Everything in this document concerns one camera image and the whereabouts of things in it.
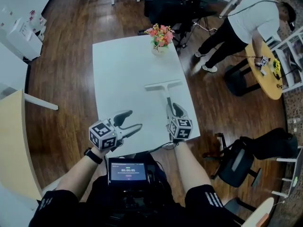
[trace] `forearm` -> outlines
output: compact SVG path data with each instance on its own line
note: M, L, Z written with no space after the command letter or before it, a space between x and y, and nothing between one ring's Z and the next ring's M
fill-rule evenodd
M185 193L193 187L211 185L206 171L196 160L187 143L180 142L175 147L175 152Z
M92 152L99 158L103 158L107 152L100 152L96 147L93 147ZM97 169L98 164L89 157L84 156L63 179L59 182L56 190L68 190L76 195L80 200L87 189L87 186Z
M254 49L256 57L262 57L262 42L263 38L259 33L255 33L252 38L252 47Z

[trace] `display screen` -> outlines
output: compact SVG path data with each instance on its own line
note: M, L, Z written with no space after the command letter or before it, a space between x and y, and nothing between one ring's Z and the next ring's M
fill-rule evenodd
M146 180L144 163L111 163L112 181Z

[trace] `white t-shirt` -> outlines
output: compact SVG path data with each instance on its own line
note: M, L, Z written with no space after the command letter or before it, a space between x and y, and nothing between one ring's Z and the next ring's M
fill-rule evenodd
M236 9L228 15L239 12L259 1L262 0L242 0ZM247 10L228 17L228 20L236 35L247 44L251 43L253 32L256 29L266 41L277 32L280 26L279 11L273 2L260 2Z

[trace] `wristwatch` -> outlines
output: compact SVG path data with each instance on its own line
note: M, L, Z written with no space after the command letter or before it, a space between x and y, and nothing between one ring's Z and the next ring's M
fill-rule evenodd
M84 155L89 157L90 159L92 159L94 162L96 162L97 164L101 164L103 159L99 158L98 156L96 156L92 151L91 151L91 147L88 147L85 152Z

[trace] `hand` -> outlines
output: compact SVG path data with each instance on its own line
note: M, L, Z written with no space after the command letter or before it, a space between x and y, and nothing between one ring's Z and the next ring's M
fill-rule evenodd
M93 147L91 151L99 158L103 158L110 149L99 150L97 147Z
M261 63L261 61L262 61L262 58L255 58L255 64L257 64L257 63Z

